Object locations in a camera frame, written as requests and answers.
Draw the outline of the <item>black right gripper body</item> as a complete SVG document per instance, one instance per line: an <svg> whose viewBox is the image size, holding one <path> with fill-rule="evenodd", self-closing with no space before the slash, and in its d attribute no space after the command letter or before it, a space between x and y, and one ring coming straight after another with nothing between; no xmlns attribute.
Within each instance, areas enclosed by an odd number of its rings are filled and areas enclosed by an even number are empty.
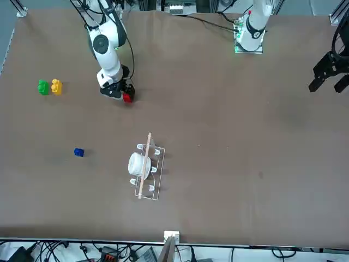
<svg viewBox="0 0 349 262"><path fill-rule="evenodd" d="M116 76L106 76L105 79L105 88L114 87L123 93L125 93L127 85L133 85L130 80L130 70L125 65L121 65Z"/></svg>

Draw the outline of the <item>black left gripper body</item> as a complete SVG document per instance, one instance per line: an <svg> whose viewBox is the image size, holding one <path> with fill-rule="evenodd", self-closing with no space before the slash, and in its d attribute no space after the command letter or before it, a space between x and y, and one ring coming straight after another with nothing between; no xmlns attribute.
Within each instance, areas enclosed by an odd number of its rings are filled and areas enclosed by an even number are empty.
<svg viewBox="0 0 349 262"><path fill-rule="evenodd" d="M313 68L314 77L319 79L327 79L341 73L348 73L348 60L334 56L329 51Z"/></svg>

